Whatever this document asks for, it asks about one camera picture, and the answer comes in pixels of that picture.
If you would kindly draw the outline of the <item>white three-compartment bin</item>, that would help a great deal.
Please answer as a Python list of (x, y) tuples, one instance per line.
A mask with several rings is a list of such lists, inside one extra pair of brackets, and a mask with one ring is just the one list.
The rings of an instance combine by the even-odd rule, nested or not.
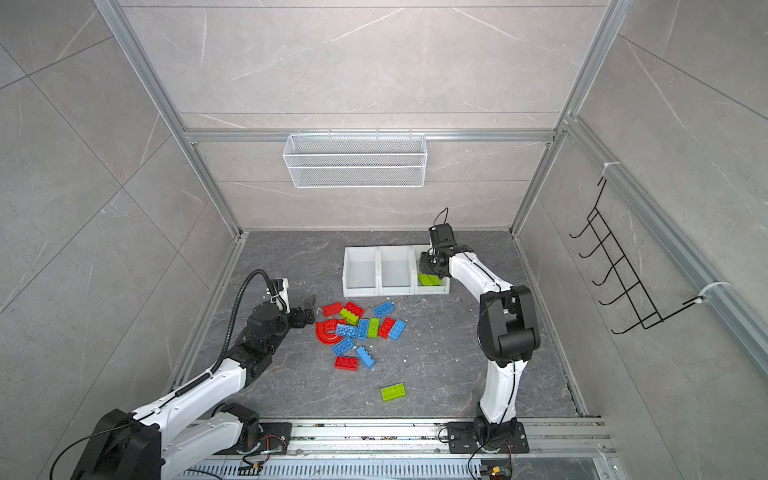
[(418, 260), (427, 245), (346, 247), (342, 270), (345, 298), (447, 295), (450, 279), (427, 285), (419, 278)]

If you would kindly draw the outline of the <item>blue lego brick top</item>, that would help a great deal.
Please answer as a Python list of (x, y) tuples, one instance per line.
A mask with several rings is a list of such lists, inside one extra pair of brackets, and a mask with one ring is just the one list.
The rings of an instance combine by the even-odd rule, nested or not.
[(391, 301), (384, 302), (373, 308), (373, 315), (375, 318), (383, 318), (393, 313), (395, 306)]

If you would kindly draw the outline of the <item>green lego brick bottom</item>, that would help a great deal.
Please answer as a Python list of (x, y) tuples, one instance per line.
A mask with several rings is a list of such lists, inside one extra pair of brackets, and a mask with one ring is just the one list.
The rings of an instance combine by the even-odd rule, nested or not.
[(384, 387), (380, 390), (380, 393), (384, 402), (404, 398), (407, 395), (407, 391), (403, 383)]

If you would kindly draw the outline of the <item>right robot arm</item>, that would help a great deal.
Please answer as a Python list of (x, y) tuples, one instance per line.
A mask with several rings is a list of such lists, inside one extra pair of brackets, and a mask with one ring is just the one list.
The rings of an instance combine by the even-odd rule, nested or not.
[(502, 279), (459, 244), (450, 224), (431, 226), (429, 236), (419, 271), (458, 281), (478, 301), (477, 339), (488, 364), (473, 429), (479, 443), (488, 445), (514, 432), (522, 374), (541, 344), (533, 294)]

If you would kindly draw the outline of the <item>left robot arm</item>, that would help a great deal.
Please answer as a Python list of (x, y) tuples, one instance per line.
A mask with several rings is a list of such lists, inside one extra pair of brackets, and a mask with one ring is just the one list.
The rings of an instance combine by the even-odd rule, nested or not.
[(219, 365), (130, 413), (104, 415), (82, 439), (72, 478), (172, 479), (215, 453), (265, 448), (258, 413), (229, 398), (266, 371), (290, 329), (315, 318), (315, 297), (287, 312), (275, 303), (258, 305)]

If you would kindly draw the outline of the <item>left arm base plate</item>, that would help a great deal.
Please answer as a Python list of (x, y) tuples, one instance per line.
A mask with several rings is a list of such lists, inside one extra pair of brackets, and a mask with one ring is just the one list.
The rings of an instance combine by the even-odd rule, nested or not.
[(241, 443), (236, 450), (241, 455), (285, 454), (292, 428), (290, 422), (252, 423), (244, 427)]

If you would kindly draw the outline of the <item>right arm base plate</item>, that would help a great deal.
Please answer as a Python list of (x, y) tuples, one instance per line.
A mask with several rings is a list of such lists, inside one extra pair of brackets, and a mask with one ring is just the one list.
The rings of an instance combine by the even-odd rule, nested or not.
[(473, 453), (476, 450), (512, 454), (530, 452), (524, 425), (517, 420), (496, 427), (481, 425), (478, 419), (448, 422), (439, 430), (437, 438), (448, 445), (452, 454)]

